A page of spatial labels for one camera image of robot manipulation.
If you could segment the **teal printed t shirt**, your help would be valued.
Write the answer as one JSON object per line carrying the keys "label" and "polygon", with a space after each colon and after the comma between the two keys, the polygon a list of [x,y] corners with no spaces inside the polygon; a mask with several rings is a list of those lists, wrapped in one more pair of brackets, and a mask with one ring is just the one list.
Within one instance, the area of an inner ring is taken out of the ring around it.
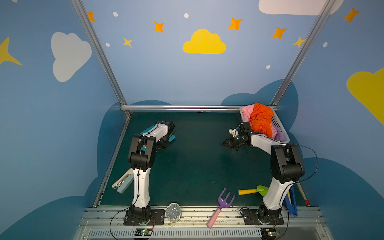
{"label": "teal printed t shirt", "polygon": [[142,151],[146,150],[147,141],[144,140],[144,137],[155,137],[156,138],[156,151],[167,148],[170,143],[176,138],[173,132],[170,130],[168,125],[165,124],[155,124],[145,131],[140,133],[140,148]]}

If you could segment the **white plastic laundry basket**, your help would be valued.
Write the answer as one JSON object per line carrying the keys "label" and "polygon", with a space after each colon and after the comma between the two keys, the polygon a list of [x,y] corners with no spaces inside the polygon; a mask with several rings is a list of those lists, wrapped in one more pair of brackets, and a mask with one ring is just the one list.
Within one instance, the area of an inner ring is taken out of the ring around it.
{"label": "white plastic laundry basket", "polygon": [[[274,116],[273,116],[273,118],[272,118],[272,124],[273,124],[273,126],[274,126],[275,128],[280,128],[280,129],[286,134],[286,140],[285,140],[284,142],[280,142],[280,143],[287,144],[287,143],[290,141],[290,138],[289,138],[289,136],[288,136],[287,131],[285,130],[285,128],[284,128],[282,122],[281,122],[280,119],[278,118],[278,115],[277,115],[276,111],[273,110],[273,108],[270,107],[270,106],[267,106],[267,107],[271,108],[272,111],[273,111],[273,114],[274,114]],[[245,122],[245,120],[244,120],[244,116],[243,116],[243,113],[242,113],[242,109],[240,109],[240,114],[241,114],[242,121]]]}

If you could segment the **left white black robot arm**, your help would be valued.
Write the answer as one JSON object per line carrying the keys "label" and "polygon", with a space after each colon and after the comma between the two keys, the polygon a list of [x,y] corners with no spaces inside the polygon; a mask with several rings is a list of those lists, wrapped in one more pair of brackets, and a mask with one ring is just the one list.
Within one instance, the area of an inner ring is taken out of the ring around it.
{"label": "left white black robot arm", "polygon": [[150,172],[157,150],[170,146],[175,139],[175,124],[158,121],[132,138],[128,160],[134,176],[134,198],[128,210],[128,223],[146,225],[151,220],[149,194]]}

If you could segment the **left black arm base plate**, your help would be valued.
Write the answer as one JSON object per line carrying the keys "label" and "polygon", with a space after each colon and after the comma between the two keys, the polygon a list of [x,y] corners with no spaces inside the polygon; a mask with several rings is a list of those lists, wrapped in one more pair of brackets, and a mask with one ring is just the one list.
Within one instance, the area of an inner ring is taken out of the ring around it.
{"label": "left black arm base plate", "polygon": [[155,223],[156,226],[162,226],[166,217],[165,212],[165,210],[160,209],[151,210],[149,219],[145,220],[139,219],[139,217],[135,217],[132,213],[127,211],[123,224],[124,226],[152,226]]}

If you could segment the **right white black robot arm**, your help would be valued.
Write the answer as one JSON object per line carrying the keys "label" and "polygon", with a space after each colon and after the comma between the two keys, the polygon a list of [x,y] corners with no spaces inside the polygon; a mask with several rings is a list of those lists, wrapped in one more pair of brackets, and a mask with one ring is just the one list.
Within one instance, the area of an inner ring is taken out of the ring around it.
{"label": "right white black robot arm", "polygon": [[230,137],[222,143],[224,147],[237,150],[239,146],[249,144],[271,157],[272,182],[257,211],[260,224],[270,224],[279,218],[290,188],[305,174],[300,146],[283,144],[260,132],[254,132],[249,122],[242,122],[239,127],[229,129],[229,133]]}

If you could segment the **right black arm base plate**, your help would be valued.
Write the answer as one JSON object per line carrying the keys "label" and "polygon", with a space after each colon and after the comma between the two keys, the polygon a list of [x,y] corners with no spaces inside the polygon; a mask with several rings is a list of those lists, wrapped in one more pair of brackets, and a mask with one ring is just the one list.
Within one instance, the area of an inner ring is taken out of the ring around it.
{"label": "right black arm base plate", "polygon": [[284,225],[285,221],[281,214],[277,217],[267,217],[263,222],[259,219],[258,209],[240,208],[241,216],[244,219],[245,225]]}

